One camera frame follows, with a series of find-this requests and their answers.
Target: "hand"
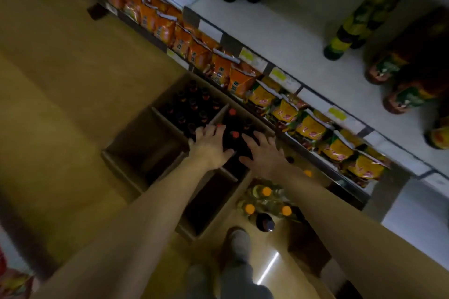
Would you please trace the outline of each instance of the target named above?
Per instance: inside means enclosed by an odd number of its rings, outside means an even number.
[[[223,152],[223,133],[225,129],[226,125],[219,127],[207,125],[206,128],[197,128],[195,130],[196,142],[191,138],[188,139],[189,158],[198,162],[206,171],[223,166],[234,153],[232,149]]]
[[[273,137],[267,139],[258,131],[254,132],[254,136],[259,140],[260,145],[250,136],[242,134],[242,138],[251,150],[253,159],[240,156],[239,161],[250,168],[255,177],[283,184],[283,176],[288,173],[286,169],[291,167],[284,157],[284,150],[276,148],[276,141]]]

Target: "orange bottle cap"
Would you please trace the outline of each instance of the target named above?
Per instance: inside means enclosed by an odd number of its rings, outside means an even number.
[[[252,214],[252,213],[254,213],[255,212],[255,207],[254,207],[254,205],[253,204],[247,204],[246,206],[245,206],[245,212],[246,213],[248,213],[248,214]]]
[[[282,212],[282,215],[285,216],[285,217],[291,215],[291,208],[290,208],[290,206],[282,207],[281,212]]]
[[[264,196],[270,196],[271,195],[271,188],[270,187],[264,187],[262,188],[262,194]]]

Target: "left hand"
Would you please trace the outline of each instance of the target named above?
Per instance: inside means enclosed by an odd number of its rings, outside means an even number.
[[[223,133],[225,129],[225,125],[219,127],[207,125],[205,128],[197,128],[195,131],[196,142],[191,138],[188,139],[189,158],[199,163],[206,171],[223,166],[234,153],[232,149],[223,152]]]

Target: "floor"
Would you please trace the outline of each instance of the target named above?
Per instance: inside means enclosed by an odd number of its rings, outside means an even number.
[[[131,201],[101,149],[184,71],[117,18],[92,21],[92,0],[0,5],[0,192],[64,263]],[[202,254],[236,224],[252,237],[256,282],[275,298],[317,297],[287,252],[285,222],[263,234],[232,211]],[[178,291],[198,251],[174,233],[143,297]]]

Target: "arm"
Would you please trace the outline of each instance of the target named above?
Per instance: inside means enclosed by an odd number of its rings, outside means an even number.
[[[123,210],[33,296],[138,299],[200,179],[221,167],[225,126],[198,128],[189,156]]]
[[[314,184],[289,164],[273,138],[244,135],[253,159],[240,161],[282,185],[363,298],[449,298],[449,273],[405,240]]]

